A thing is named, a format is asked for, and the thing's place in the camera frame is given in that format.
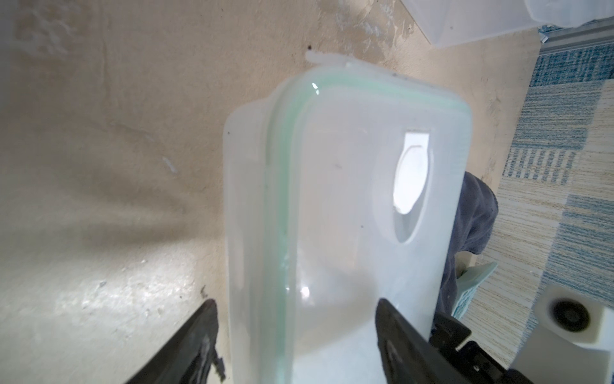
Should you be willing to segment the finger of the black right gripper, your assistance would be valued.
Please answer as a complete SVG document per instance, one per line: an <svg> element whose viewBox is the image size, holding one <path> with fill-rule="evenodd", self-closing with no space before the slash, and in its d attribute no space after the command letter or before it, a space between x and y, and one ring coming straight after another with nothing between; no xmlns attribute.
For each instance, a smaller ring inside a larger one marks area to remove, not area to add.
<svg viewBox="0 0 614 384"><path fill-rule="evenodd" d="M477 342L465 342L471 334L454 317L436 312L429 344L470 383L532 383L521 372L503 368Z"/></svg>

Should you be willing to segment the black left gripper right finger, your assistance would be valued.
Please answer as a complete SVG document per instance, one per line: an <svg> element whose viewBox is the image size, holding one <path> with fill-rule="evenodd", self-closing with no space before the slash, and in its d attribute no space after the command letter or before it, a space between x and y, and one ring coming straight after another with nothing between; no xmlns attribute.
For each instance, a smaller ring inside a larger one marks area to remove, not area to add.
<svg viewBox="0 0 614 384"><path fill-rule="evenodd" d="M388 383L459 383L461 376L387 300L375 314L377 345Z"/></svg>

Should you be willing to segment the grey cleaning cloth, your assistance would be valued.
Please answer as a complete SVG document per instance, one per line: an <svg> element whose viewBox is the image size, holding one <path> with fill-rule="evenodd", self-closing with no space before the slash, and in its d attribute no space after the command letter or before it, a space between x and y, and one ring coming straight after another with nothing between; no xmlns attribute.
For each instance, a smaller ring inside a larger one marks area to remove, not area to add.
<svg viewBox="0 0 614 384"><path fill-rule="evenodd" d="M457 297L456 254L481 254L486 248L498 215L491 188L466 172L449 241L449 249L437 299L436 311L451 315Z"/></svg>

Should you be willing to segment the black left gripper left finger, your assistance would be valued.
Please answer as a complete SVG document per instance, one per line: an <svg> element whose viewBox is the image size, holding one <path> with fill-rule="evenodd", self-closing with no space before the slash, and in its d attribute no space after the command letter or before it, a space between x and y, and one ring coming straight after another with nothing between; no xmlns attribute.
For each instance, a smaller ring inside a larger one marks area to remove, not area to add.
<svg viewBox="0 0 614 384"><path fill-rule="evenodd" d="M225 381L217 353L217 303L207 299L129 383L206 383L214 371Z"/></svg>

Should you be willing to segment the green-rimmed lunch box lid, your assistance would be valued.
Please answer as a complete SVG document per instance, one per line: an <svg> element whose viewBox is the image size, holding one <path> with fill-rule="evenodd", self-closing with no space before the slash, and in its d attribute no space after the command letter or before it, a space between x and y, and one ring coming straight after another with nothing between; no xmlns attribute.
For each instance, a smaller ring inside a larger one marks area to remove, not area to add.
<svg viewBox="0 0 614 384"><path fill-rule="evenodd" d="M225 122L231 377L383 383L377 303L429 335L472 112L361 60L305 57Z"/></svg>

